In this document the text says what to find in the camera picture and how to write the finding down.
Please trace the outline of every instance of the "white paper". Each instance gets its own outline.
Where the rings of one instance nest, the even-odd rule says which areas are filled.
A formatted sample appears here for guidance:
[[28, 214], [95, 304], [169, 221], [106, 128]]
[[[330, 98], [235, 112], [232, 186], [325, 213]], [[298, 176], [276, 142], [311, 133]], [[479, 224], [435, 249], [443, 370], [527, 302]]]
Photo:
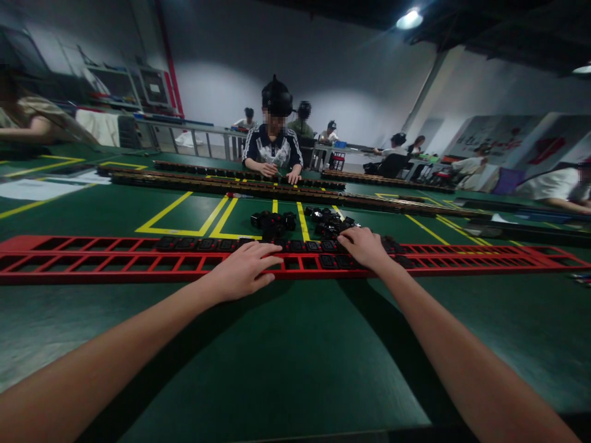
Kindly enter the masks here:
[[511, 223], [512, 225], [517, 225], [515, 221], [507, 221], [504, 218], [502, 218], [499, 214], [493, 214], [491, 221], [499, 223]]
[[95, 185], [110, 185], [111, 177], [101, 177], [95, 170], [85, 172], [76, 177], [50, 177], [50, 180], [59, 180], [60, 182], [74, 183], [93, 183]]
[[25, 179], [1, 184], [0, 197], [16, 200], [43, 201], [79, 191], [83, 188], [83, 186], [79, 185]]

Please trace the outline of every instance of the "red pipe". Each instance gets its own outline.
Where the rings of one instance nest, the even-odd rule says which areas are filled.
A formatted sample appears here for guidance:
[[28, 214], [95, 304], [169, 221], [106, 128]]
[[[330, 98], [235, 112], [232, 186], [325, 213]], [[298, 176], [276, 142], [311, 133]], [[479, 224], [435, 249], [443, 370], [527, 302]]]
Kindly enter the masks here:
[[172, 62], [172, 51], [171, 51], [171, 44], [168, 41], [168, 33], [166, 31], [166, 24], [164, 22], [164, 11], [162, 9], [162, 2], [161, 0], [155, 0], [156, 4], [156, 16], [158, 17], [158, 24], [160, 24], [160, 31], [162, 33], [162, 41], [164, 43], [164, 51], [166, 51], [166, 60], [168, 61], [168, 70], [170, 71], [171, 81], [172, 81], [172, 91], [174, 92], [174, 96], [177, 99], [177, 109], [181, 118], [185, 118], [185, 113], [183, 112], [183, 105], [180, 102], [180, 92], [179, 92], [179, 84], [177, 82], [177, 75], [174, 71], [174, 63]]

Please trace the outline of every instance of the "ceiling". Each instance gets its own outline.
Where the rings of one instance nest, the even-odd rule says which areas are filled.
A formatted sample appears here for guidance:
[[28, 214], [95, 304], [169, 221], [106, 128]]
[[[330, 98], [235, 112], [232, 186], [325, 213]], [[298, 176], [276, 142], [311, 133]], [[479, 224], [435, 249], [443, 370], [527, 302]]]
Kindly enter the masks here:
[[424, 21], [404, 32], [408, 44], [439, 51], [463, 44], [489, 58], [522, 63], [559, 76], [591, 60], [589, 0], [262, 0], [377, 30], [393, 30], [409, 8]]

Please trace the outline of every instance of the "hand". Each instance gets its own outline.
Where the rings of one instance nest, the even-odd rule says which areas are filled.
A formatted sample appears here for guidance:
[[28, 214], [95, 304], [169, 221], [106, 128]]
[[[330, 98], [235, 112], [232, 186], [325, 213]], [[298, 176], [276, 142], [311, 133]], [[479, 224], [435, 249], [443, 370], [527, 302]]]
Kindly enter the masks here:
[[243, 298], [275, 280], [273, 274], [260, 274], [271, 266], [283, 263], [282, 258], [269, 255], [279, 251], [281, 246], [278, 245], [247, 243], [217, 265], [209, 274], [197, 280], [195, 284], [208, 285], [215, 296], [219, 297], [218, 301]]
[[381, 264], [391, 263], [392, 259], [382, 246], [382, 239], [369, 228], [349, 228], [337, 238], [360, 264], [373, 271]]
[[290, 185], [297, 185], [297, 182], [302, 179], [302, 176], [297, 172], [290, 172], [285, 177], [287, 177], [287, 181]]
[[259, 163], [259, 172], [265, 177], [274, 177], [277, 174], [277, 166], [272, 163]]

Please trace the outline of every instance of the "green table surface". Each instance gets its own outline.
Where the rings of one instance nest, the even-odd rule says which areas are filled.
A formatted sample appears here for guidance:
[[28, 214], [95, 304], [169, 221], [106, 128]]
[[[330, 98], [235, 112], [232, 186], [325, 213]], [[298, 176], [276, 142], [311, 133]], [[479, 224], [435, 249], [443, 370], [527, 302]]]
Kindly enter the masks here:
[[[241, 167], [176, 154], [116, 156], [77, 145], [51, 151], [77, 159], [73, 164], [151, 167], [152, 160], [160, 159]], [[0, 175], [40, 177], [51, 173], [52, 164], [71, 160], [4, 161]], [[347, 191], [416, 195], [446, 206], [458, 196], [495, 198], [350, 184]], [[293, 202], [276, 205], [280, 212], [297, 211]], [[94, 185], [46, 202], [0, 198], [0, 241], [20, 234], [255, 236], [260, 232], [250, 226], [250, 214], [272, 207], [262, 199], [233, 201], [211, 194]], [[476, 244], [459, 229], [467, 222], [463, 218], [445, 222], [363, 210], [342, 213], [401, 243]], [[314, 239], [313, 225], [307, 229]], [[306, 235], [299, 226], [288, 237]], [[591, 260], [588, 250], [564, 249]], [[591, 411], [591, 290], [564, 274], [423, 277], [419, 282], [555, 410]], [[0, 391], [180, 287], [1, 287]], [[98, 441], [218, 442], [460, 421], [380, 281], [277, 281], [197, 318], [140, 372], [86, 436]]]

